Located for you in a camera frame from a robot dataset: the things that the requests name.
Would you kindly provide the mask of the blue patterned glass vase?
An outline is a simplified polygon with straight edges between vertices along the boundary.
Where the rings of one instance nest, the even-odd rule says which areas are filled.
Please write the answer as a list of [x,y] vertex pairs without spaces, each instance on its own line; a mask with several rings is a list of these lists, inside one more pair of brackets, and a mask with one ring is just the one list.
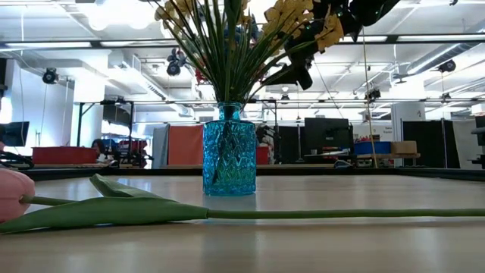
[[255,192],[255,125],[240,119],[238,102],[217,104],[219,118],[203,126],[203,191],[213,196],[242,196]]

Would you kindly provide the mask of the pink artificial tulip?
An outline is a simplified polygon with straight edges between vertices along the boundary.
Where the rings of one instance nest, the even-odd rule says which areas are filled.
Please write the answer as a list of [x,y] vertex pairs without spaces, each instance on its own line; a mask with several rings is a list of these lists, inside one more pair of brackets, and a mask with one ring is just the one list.
[[80,228],[100,224],[142,225],[208,218],[306,219],[485,217],[485,209],[353,209],[314,211],[224,211],[183,204],[120,184],[99,174],[90,179],[100,196],[80,201],[36,195],[34,181],[0,168],[0,234],[40,228]]

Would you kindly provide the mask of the wide black partition panel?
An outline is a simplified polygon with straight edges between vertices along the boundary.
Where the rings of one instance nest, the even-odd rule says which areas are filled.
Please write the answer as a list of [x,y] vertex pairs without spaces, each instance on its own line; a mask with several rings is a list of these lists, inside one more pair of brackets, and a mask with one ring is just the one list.
[[415,141],[421,154],[415,165],[425,168],[460,168],[451,121],[404,121],[402,135]]

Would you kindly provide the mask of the silver ventilation duct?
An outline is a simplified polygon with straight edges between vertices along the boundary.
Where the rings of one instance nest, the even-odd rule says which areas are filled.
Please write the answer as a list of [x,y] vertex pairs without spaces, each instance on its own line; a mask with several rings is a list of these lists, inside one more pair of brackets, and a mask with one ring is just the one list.
[[437,67],[454,57],[480,45],[479,42],[463,42],[456,44],[445,44],[427,53],[425,56],[412,62],[405,69],[404,74],[394,74],[394,79],[411,77],[416,74],[421,74],[431,68]]

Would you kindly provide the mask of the black equipment silhouette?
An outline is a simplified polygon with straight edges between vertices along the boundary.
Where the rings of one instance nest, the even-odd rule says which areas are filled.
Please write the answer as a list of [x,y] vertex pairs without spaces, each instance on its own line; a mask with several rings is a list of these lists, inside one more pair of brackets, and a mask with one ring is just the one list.
[[485,115],[477,116],[475,118],[475,124],[476,128],[471,131],[471,134],[477,137],[477,143],[482,149],[482,152],[478,158],[472,161],[472,163],[481,165],[481,168],[485,170]]

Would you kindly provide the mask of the large black monitor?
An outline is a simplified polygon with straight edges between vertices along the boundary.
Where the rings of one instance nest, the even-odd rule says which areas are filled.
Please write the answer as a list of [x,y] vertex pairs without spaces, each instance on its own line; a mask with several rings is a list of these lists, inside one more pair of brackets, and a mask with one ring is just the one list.
[[312,154],[352,147],[352,130],[348,119],[306,118],[305,145]]

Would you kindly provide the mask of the yellow artificial flower bunch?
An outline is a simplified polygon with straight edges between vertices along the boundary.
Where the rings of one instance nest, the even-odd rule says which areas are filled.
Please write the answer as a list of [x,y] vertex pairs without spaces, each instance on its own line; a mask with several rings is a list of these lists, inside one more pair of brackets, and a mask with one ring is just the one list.
[[[168,30],[184,52],[189,66],[199,69],[214,89],[217,102],[245,105],[250,86],[242,67],[251,44],[253,18],[250,0],[164,0],[154,3],[154,18]],[[249,29],[238,44],[235,30]],[[225,39],[224,28],[229,38]]]
[[310,12],[312,7],[312,0],[276,0],[265,11],[266,22],[258,27],[261,36],[251,45],[242,61],[242,67],[249,76],[246,82],[251,88],[247,101],[264,86],[261,84],[263,80],[281,70],[285,64],[291,65],[288,55],[297,48],[287,51],[285,45],[290,39],[300,36],[304,28],[312,30],[316,52],[324,52],[344,36],[344,27],[335,14],[314,18]]

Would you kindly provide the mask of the blue plastic bin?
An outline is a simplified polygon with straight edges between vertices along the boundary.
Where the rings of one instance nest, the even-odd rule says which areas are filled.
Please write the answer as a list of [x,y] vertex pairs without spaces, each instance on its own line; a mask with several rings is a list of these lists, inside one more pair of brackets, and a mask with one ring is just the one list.
[[391,142],[389,141],[377,141],[372,143],[359,142],[354,145],[354,153],[356,155],[372,155],[376,154],[390,154],[391,153]]

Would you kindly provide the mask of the black table edge rail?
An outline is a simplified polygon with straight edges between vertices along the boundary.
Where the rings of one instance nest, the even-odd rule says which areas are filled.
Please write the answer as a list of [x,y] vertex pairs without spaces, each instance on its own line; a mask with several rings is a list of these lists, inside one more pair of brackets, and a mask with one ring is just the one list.
[[[94,174],[105,176],[200,176],[202,169],[197,166],[163,169],[139,168],[65,168],[31,169],[23,172],[34,181],[60,180],[90,177]],[[397,175],[409,177],[432,177],[450,180],[485,182],[485,170],[463,170],[445,168],[325,168],[320,165],[261,165],[258,176],[357,176],[357,175]]]

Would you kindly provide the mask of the dark computer monitor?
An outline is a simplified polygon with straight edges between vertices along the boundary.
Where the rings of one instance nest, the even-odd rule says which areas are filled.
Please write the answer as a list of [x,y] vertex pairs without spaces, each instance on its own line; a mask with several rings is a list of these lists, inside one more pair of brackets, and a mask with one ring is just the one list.
[[25,146],[29,125],[29,121],[0,124],[0,142],[6,146]]

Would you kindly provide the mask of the long red bin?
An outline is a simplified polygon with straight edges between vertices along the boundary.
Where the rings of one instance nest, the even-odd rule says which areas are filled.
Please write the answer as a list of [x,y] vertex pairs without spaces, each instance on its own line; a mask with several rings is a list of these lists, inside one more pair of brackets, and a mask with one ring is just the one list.
[[95,149],[75,146],[34,147],[32,154],[35,165],[94,164],[97,158]]

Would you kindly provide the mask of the black metal frame stand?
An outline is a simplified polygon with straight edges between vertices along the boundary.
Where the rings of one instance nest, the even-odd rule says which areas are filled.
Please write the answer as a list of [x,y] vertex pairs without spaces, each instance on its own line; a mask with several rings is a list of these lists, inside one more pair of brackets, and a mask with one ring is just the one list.
[[76,102],[77,125],[73,146],[90,146],[94,139],[102,136],[102,122],[105,121],[105,109],[113,114],[111,123],[128,127],[128,138],[132,139],[134,102],[124,99],[103,99],[98,102]]

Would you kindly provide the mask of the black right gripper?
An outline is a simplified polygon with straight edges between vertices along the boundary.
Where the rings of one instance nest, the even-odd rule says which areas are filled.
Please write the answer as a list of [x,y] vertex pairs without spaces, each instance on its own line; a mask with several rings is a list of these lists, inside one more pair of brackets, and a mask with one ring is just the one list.
[[[343,27],[368,27],[378,22],[389,13],[400,0],[312,0],[310,12],[314,18],[323,18],[326,14],[335,14]],[[307,90],[313,84],[308,72],[317,51],[314,34],[310,28],[304,28],[297,38],[292,38],[285,45],[285,50],[297,48],[288,55],[291,65],[284,65],[281,70],[261,82],[264,86],[280,84],[299,84]]]

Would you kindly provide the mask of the small red box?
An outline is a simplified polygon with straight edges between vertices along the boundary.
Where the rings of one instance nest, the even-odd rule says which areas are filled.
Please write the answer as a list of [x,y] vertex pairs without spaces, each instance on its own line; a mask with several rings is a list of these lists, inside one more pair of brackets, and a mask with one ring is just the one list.
[[269,165],[270,163],[270,149],[268,146],[258,146],[256,148],[256,164]]

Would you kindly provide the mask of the black overhead frame bar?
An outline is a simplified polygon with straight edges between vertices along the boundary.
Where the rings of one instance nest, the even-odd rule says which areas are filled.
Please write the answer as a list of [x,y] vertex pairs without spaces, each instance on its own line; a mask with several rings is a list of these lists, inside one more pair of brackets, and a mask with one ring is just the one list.
[[[344,36],[339,45],[357,45],[363,42],[371,45],[396,44],[445,44],[445,43],[482,43],[485,33],[456,34],[393,34],[359,36],[354,42]],[[0,50],[71,50],[71,49],[130,49],[130,48],[172,48],[177,46],[175,39],[122,39],[122,40],[67,40],[67,41],[23,41],[0,42]]]

